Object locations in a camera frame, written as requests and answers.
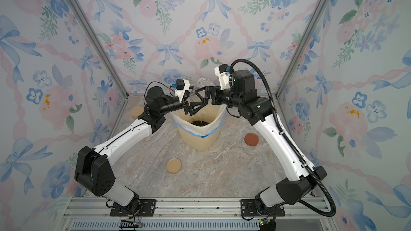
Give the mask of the red jar lid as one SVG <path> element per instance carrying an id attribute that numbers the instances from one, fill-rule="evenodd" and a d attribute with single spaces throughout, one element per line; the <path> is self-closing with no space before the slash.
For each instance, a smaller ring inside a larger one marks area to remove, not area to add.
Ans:
<path id="1" fill-rule="evenodd" d="M 259 143 L 259 137 L 254 133 L 247 133 L 244 138 L 245 143 L 250 147 L 255 147 Z"/>

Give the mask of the glass jar tan lid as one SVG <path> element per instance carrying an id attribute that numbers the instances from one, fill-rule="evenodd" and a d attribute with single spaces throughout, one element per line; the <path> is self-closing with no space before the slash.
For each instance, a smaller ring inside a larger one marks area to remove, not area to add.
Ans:
<path id="1" fill-rule="evenodd" d="M 195 95 L 195 91 L 198 90 L 198 89 L 200 89 L 200 88 L 203 88 L 203 87 L 206 87 L 206 86 L 214 86 L 214 85 L 215 85 L 215 84 L 214 84 L 212 81 L 210 81 L 209 79 L 201 78 L 201 79 L 199 79 L 199 80 L 197 81 L 197 83 L 194 85 L 194 87 L 193 87 L 193 89 L 192 89 L 192 91 L 191 91 L 191 95 Z"/>

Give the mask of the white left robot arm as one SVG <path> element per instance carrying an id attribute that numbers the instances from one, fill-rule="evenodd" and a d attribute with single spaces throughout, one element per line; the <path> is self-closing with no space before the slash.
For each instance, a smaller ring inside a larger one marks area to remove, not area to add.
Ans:
<path id="1" fill-rule="evenodd" d="M 165 122 L 165 115 L 183 109 L 194 115 L 205 107 L 213 88 L 206 86 L 195 90 L 199 101 L 189 102 L 189 88 L 176 89 L 168 96 L 159 86 L 146 94 L 143 113 L 128 128 L 110 140 L 90 148 L 83 147 L 78 154 L 75 180 L 96 196 L 105 197 L 133 215 L 140 209 L 139 195 L 116 180 L 112 166 L 139 141 L 151 136 Z"/>

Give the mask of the glass jar light wood lid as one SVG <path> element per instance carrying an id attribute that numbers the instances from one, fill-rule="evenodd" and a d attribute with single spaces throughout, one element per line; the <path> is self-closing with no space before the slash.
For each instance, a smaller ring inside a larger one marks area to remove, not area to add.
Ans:
<path id="1" fill-rule="evenodd" d="M 136 120 L 140 115 L 144 112 L 144 108 L 142 106 L 135 106 L 130 110 L 131 117 Z"/>

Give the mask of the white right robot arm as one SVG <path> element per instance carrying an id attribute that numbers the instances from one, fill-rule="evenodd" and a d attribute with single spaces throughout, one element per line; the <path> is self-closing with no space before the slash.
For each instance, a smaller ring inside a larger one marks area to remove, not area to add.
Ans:
<path id="1" fill-rule="evenodd" d="M 260 214 L 267 215 L 284 204 L 300 203 L 319 215 L 327 216 L 327 212 L 303 200 L 326 177 L 326 171 L 314 166 L 302 154 L 273 111 L 270 100 L 257 95 L 255 77 L 248 70 L 232 74 L 218 72 L 218 76 L 219 86 L 194 86 L 190 92 L 194 101 L 200 106 L 211 103 L 237 108 L 240 116 L 247 119 L 268 142 L 285 171 L 286 177 L 282 181 L 256 195 L 255 204 Z"/>

